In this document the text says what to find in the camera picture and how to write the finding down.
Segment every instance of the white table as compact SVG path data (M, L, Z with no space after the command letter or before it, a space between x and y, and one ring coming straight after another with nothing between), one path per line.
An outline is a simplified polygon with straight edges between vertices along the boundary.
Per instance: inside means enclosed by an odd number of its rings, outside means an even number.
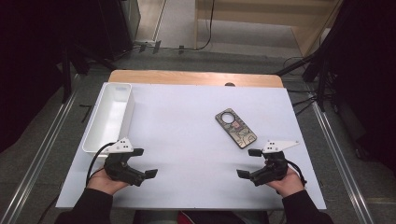
M267 186L237 176L236 169L256 171L264 158L249 157L248 148L263 148L268 140L296 140L286 158L303 171L307 191L319 209L325 203L306 151L289 96L283 88L132 84L134 114L129 139L142 147L130 166L159 169L141 187L115 195L114 206L133 209L282 209L281 198ZM240 149L215 121L232 108L258 136ZM73 207L84 189L92 156L81 146L65 180L57 207Z

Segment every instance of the white tray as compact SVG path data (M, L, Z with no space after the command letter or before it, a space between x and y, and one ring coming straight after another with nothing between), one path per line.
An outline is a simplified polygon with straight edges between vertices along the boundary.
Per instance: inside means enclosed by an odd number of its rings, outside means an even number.
M128 83L104 83L83 135L82 149L95 155L105 144L128 135L134 96Z

